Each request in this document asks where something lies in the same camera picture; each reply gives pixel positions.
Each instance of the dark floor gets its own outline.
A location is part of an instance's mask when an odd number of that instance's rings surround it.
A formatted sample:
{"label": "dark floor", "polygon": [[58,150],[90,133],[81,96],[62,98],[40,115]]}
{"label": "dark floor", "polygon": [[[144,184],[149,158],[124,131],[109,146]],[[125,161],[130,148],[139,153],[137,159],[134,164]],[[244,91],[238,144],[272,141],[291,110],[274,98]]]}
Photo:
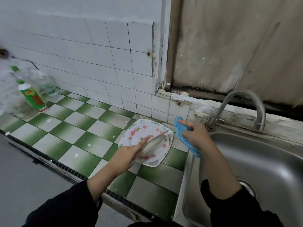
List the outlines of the dark floor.
{"label": "dark floor", "polygon": [[[33,159],[8,144],[0,135],[0,220],[1,226],[22,226],[28,214],[47,199],[67,190],[70,182],[33,163]],[[125,227],[130,219],[103,204],[98,227]]]}

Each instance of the left hand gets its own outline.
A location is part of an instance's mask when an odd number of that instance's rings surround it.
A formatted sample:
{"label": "left hand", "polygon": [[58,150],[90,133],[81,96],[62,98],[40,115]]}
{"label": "left hand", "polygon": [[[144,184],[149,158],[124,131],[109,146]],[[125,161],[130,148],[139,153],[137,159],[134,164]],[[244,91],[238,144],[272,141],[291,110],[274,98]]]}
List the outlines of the left hand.
{"label": "left hand", "polygon": [[141,147],[146,144],[149,138],[150,136],[147,136],[135,146],[123,146],[117,150],[107,164],[111,167],[115,176],[119,176],[134,165],[137,153],[141,150]]}

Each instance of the black sleeve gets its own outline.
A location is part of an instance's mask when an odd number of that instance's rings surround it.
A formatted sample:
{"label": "black sleeve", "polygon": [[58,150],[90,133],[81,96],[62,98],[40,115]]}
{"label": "black sleeve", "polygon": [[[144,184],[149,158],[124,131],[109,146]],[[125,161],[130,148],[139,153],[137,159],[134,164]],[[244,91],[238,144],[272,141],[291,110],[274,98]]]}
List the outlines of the black sleeve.
{"label": "black sleeve", "polygon": [[87,182],[83,181],[31,212],[24,226],[94,227],[102,205],[101,198],[97,204],[89,192]]}
{"label": "black sleeve", "polygon": [[222,226],[272,226],[283,227],[278,216],[262,211],[258,201],[242,186],[232,197],[221,200],[209,190],[208,180],[201,184],[201,193],[211,209],[212,227]]}

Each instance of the sink drain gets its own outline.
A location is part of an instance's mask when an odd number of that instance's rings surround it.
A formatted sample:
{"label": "sink drain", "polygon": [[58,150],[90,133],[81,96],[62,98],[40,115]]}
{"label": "sink drain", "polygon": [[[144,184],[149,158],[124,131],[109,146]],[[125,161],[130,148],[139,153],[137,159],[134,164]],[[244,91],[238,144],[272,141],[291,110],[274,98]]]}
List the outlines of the sink drain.
{"label": "sink drain", "polygon": [[248,182],[246,182],[246,181],[244,181],[244,180],[238,180],[238,181],[239,181],[240,185],[244,186],[245,189],[246,189],[254,198],[257,197],[254,188],[253,188]]}

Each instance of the hand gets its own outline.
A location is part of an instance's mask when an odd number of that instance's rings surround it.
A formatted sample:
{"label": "hand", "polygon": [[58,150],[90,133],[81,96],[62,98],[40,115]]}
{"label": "hand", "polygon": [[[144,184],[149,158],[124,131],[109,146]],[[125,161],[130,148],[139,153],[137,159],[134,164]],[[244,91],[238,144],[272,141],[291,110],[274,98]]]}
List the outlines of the hand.
{"label": "hand", "polygon": [[135,146],[123,146],[117,150],[107,164],[111,167],[115,176],[122,174],[134,165],[137,153],[141,151],[141,147],[149,138],[150,136],[147,136]]}
{"label": "hand", "polygon": [[179,120],[178,122],[187,126],[192,131],[182,131],[182,135],[188,139],[188,141],[197,149],[204,152],[210,149],[214,142],[210,138],[208,131],[202,123],[194,123],[184,120]]}

